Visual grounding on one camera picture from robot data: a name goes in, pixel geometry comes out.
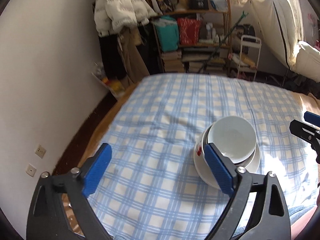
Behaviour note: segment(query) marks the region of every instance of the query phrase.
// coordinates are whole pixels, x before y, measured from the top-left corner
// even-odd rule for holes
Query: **white bottle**
[[[212,36],[212,39],[215,40],[216,39],[216,35],[217,35],[217,31],[215,28],[212,28],[211,30],[211,36]]]
[[[210,26],[210,24],[207,23],[207,24],[205,25],[205,28],[207,29],[207,40],[211,40],[212,37],[211,37],[211,26]]]

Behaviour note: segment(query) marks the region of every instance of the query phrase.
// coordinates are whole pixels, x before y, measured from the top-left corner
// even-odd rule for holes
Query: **black box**
[[[193,10],[208,10],[208,0],[190,0],[190,9]]]

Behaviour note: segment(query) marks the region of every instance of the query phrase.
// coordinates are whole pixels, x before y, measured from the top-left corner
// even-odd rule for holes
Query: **person's skin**
[[[320,194],[317,199],[317,205],[319,207],[320,203]],[[300,217],[297,221],[295,221],[291,226],[291,240],[294,240],[297,235],[303,230],[306,224],[309,222],[310,218],[315,213],[317,207],[310,209],[307,213],[305,213],[302,217]]]

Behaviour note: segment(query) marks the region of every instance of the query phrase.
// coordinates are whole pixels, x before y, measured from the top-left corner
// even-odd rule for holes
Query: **blue plaid cloth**
[[[204,239],[228,196],[202,181],[193,150],[204,129],[228,115],[255,128],[258,173],[276,172],[288,207],[314,204],[316,154],[290,134],[290,121],[303,116],[290,93],[209,75],[145,78],[101,140],[112,146],[113,157],[88,201],[105,229],[128,240]],[[248,221],[253,197],[239,227]]]

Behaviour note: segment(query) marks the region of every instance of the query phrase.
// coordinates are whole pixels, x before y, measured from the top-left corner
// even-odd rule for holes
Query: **blue gripper pad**
[[[91,165],[89,171],[84,177],[84,187],[82,189],[82,194],[87,198],[90,194],[93,194],[102,178],[104,172],[106,171],[112,157],[111,146],[107,145],[97,159]]]
[[[204,158],[209,165],[215,179],[217,180],[222,192],[231,197],[234,192],[232,177],[209,144],[204,147]]]
[[[304,120],[308,123],[311,123],[317,127],[320,127],[320,116],[311,112],[304,113]]]

